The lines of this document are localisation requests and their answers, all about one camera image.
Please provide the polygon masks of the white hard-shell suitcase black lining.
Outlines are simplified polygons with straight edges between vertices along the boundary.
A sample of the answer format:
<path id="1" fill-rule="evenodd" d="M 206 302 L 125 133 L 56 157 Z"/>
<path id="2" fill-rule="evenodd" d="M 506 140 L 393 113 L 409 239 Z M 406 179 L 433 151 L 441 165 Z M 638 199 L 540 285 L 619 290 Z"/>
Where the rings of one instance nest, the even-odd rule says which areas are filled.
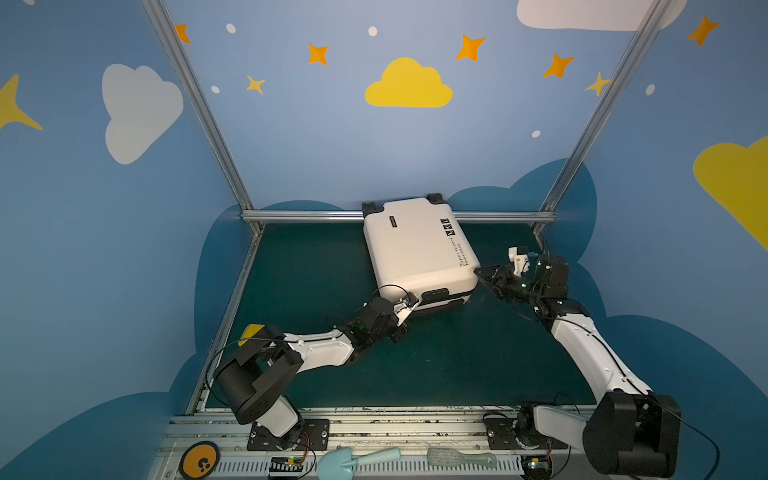
<path id="1" fill-rule="evenodd" d="M 378 294 L 394 303 L 408 293 L 415 312 L 467 303 L 480 267 L 473 248 L 439 193 L 362 205 L 363 233 Z"/>

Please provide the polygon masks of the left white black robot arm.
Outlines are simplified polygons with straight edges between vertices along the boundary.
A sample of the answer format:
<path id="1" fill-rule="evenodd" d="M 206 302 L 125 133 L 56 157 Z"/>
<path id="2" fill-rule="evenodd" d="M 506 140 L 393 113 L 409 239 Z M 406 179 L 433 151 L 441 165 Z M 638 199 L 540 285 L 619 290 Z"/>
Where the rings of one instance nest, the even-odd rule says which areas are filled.
<path id="1" fill-rule="evenodd" d="M 377 296 L 353 321 L 319 334 L 295 335 L 258 326 L 235 342 L 237 349 L 220 361 L 212 383 L 238 423 L 265 429 L 280 448 L 301 448 L 304 420 L 285 396 L 295 377 L 352 363 L 383 339 L 399 341 L 407 333 L 406 319 L 418 305 L 411 293 L 394 301 Z"/>

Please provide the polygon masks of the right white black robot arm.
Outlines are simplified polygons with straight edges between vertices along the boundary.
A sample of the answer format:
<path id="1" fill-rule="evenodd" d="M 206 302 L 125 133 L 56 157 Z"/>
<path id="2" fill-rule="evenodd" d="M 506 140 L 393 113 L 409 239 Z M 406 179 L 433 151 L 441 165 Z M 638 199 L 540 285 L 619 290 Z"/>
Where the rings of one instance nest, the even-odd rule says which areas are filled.
<path id="1" fill-rule="evenodd" d="M 524 445 L 557 440 L 582 452 L 603 475 L 670 478 L 677 466 L 681 410 L 635 375 L 599 333 L 587 309 L 570 298 L 569 265 L 559 256 L 510 251 L 510 263 L 475 269 L 505 302 L 529 305 L 588 383 L 596 406 L 588 416 L 531 403 L 517 416 Z"/>

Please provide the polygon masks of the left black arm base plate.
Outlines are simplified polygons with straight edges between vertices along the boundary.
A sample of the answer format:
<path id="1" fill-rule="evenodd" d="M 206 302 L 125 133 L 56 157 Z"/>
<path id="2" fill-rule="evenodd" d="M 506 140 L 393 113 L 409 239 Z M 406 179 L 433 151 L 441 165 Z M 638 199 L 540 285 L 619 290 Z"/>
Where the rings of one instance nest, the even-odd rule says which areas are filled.
<path id="1" fill-rule="evenodd" d="M 248 451 L 295 451 L 311 449 L 326 451 L 330 422 L 327 419 L 302 419 L 285 435 L 274 436 L 267 428 L 254 422 L 249 433 Z"/>

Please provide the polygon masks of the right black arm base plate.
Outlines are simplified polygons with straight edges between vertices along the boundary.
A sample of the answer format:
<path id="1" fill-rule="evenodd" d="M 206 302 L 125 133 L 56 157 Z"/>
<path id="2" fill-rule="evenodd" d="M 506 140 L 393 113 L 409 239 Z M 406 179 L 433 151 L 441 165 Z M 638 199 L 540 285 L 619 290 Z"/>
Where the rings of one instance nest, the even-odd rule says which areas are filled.
<path id="1" fill-rule="evenodd" d="M 568 446 L 545 437 L 532 427 L 520 427 L 517 419 L 491 415 L 482 418 L 491 450 L 568 450 Z"/>

